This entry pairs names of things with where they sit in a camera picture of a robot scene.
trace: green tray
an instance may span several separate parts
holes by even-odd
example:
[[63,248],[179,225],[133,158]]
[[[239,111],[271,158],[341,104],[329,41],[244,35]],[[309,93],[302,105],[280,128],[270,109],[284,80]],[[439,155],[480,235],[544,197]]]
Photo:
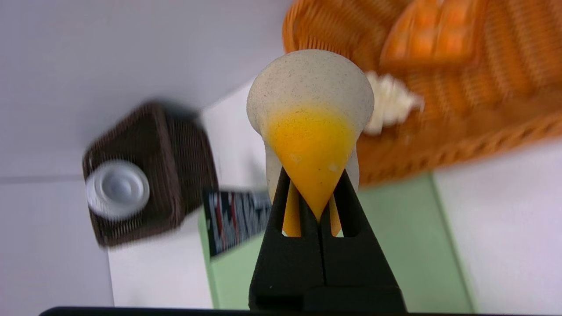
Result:
[[[358,197],[402,289],[408,311],[473,313],[470,291],[433,178],[424,175],[364,189]],[[214,307],[247,309],[262,236],[210,259],[204,214],[200,217],[200,233]]]

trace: yellow yolk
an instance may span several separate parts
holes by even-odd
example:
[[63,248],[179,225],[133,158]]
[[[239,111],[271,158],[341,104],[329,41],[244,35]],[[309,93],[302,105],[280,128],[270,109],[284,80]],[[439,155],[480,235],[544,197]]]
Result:
[[355,146],[353,125],[327,106],[311,105],[277,113],[265,131],[267,143],[320,220]]
[[[329,206],[332,236],[337,236],[342,229],[342,224],[339,221],[338,208],[333,195],[330,197]],[[298,192],[291,182],[285,206],[285,216],[283,218],[283,231],[288,237],[301,236],[301,217],[298,210]]]

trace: white lid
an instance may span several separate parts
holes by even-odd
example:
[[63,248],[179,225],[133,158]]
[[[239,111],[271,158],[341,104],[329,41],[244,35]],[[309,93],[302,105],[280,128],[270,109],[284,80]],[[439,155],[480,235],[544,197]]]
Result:
[[146,206],[149,196],[146,175],[128,161],[104,162],[86,180],[90,209],[109,220],[133,216]]

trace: orange wicker basket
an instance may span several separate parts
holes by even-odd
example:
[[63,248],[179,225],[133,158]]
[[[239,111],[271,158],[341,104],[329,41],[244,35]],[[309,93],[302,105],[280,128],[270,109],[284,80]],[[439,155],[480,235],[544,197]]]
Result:
[[[286,52],[325,49],[377,71],[409,0],[297,0]],[[562,134],[562,1],[489,0],[477,66],[391,73],[425,110],[357,142],[361,185],[400,179]]]

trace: white wall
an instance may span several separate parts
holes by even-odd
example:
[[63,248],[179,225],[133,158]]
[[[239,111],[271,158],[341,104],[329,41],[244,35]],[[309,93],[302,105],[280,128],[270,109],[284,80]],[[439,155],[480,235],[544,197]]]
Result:
[[108,251],[119,307],[212,308],[198,219],[202,208],[171,232]]
[[94,239],[83,181],[35,180],[47,182],[0,184],[0,315],[112,306],[107,253]]
[[152,97],[201,109],[282,52],[292,0],[1,0],[0,177],[80,174]]
[[250,80],[201,112],[201,123],[209,138],[221,188],[267,187],[264,141],[250,125],[246,114],[246,99],[252,83]]
[[562,314],[562,141],[435,180],[477,311]]

